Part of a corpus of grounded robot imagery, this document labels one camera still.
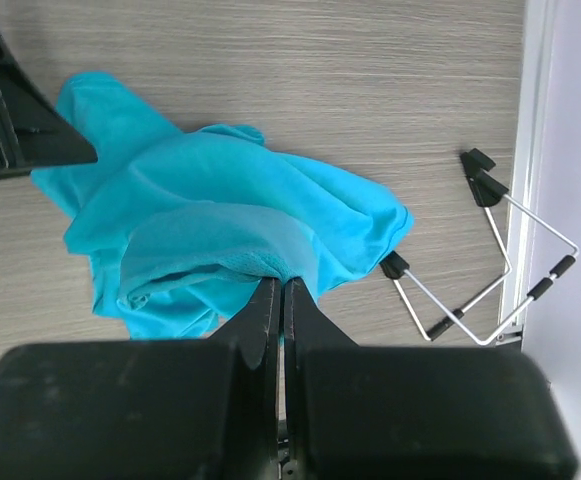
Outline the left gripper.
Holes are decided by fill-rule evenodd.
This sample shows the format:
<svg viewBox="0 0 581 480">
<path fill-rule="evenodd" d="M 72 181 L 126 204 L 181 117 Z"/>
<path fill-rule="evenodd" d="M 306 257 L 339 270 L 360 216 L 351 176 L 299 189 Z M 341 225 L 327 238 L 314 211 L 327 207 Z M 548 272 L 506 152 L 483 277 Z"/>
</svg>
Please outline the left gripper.
<svg viewBox="0 0 581 480">
<path fill-rule="evenodd" d="M 94 147 L 31 82 L 0 34 L 0 180 L 96 161 Z"/>
</svg>

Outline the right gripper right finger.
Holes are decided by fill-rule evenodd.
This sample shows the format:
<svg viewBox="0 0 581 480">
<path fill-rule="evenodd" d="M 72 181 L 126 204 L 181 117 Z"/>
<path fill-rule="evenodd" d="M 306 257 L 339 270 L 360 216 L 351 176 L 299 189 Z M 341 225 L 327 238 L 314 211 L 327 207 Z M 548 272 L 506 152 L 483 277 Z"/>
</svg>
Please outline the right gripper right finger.
<svg viewBox="0 0 581 480">
<path fill-rule="evenodd" d="M 506 348 L 350 339 L 304 283 L 283 294 L 290 479 L 572 479 L 547 381 Z"/>
</svg>

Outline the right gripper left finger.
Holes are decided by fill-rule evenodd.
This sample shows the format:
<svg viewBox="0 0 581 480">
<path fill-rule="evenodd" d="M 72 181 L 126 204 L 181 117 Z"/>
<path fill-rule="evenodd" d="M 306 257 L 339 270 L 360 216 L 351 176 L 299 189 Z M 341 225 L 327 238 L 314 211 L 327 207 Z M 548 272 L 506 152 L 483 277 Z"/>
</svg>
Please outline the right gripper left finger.
<svg viewBox="0 0 581 480">
<path fill-rule="evenodd" d="M 276 479 L 281 286 L 205 339 L 0 359 L 0 479 Z"/>
</svg>

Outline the blue t shirt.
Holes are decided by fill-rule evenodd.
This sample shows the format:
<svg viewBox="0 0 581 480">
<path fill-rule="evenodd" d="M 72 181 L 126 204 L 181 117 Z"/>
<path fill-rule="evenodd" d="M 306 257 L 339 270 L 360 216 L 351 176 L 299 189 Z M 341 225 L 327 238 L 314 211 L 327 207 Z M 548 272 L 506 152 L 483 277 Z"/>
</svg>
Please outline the blue t shirt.
<svg viewBox="0 0 581 480">
<path fill-rule="evenodd" d="M 70 78 L 57 108 L 98 159 L 31 179 L 70 218 L 93 313 L 134 339 L 200 337 L 268 277 L 319 298 L 366 277 L 414 223 L 376 182 L 271 150 L 248 125 L 183 131 L 106 73 Z"/>
</svg>

